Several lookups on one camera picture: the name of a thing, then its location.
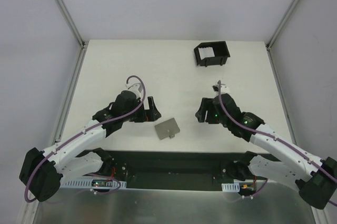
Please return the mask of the grey leather card holder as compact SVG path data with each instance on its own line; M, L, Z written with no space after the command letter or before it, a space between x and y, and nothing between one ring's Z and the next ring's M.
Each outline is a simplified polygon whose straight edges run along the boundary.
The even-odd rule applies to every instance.
M154 126L159 140L165 138L174 138L176 134L180 133L180 128L175 118L170 118Z

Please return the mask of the black plastic card box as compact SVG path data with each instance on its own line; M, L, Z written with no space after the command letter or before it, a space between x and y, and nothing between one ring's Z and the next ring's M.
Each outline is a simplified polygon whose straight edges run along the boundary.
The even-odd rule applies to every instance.
M226 41L203 42L194 48L196 64L198 66L223 66L230 58Z

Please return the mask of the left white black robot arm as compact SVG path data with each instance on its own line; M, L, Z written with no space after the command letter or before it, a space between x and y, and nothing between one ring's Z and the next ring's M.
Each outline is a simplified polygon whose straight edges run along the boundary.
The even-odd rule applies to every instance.
M106 150L96 148L84 156L80 156L80 153L120 130L125 122L158 120L161 114L154 98L149 96L147 101L149 108L145 109L144 101L134 94L119 94L114 102L96 112L88 124L70 139L44 150L29 150L19 174L20 181L25 185L25 201L46 201L59 190L61 184L83 175L93 174L113 179L116 165Z

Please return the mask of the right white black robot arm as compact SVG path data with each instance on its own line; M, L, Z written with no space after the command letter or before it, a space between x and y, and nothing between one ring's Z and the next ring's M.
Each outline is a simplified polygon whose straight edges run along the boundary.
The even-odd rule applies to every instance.
M229 94L202 98L195 116L200 123L221 124L235 137L277 158L277 161L270 161L247 151L227 169L234 179L245 180L256 176L274 180L293 189L307 204L320 210L332 203L331 198L336 192L335 159L323 159L287 142L263 119L251 112L241 111Z

